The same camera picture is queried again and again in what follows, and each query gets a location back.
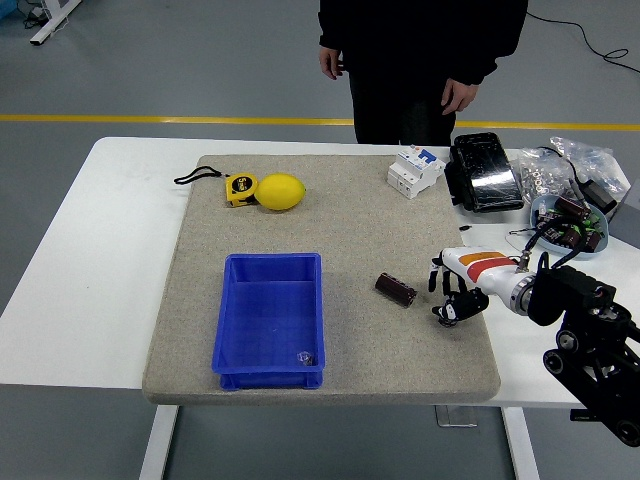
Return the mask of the person's right hand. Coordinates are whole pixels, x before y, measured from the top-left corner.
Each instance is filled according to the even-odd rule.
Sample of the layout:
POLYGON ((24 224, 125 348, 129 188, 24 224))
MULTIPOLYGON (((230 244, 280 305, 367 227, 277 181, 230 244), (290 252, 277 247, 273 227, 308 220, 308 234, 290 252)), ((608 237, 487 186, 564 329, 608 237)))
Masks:
POLYGON ((331 80, 337 80, 345 72, 342 51, 321 46, 319 64, 322 73, 331 80))

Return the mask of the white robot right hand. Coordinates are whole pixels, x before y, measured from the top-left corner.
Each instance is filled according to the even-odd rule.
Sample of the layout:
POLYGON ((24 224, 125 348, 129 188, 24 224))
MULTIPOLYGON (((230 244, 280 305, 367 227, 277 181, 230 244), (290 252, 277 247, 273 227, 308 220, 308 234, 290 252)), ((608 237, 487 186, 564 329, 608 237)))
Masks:
POLYGON ((452 327, 484 311, 492 295, 510 311, 525 316, 535 275, 498 251, 452 247, 432 259, 429 292, 436 290, 438 278, 444 303, 432 312, 441 325, 452 327))

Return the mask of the person's left hand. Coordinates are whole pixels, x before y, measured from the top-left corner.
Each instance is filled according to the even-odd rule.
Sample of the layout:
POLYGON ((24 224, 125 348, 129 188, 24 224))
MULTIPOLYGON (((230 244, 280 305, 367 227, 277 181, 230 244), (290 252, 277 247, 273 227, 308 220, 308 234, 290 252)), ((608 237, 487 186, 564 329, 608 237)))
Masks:
POLYGON ((466 85, 451 78, 447 79, 441 98, 442 114, 464 111, 475 100, 478 90, 478 85, 466 85))

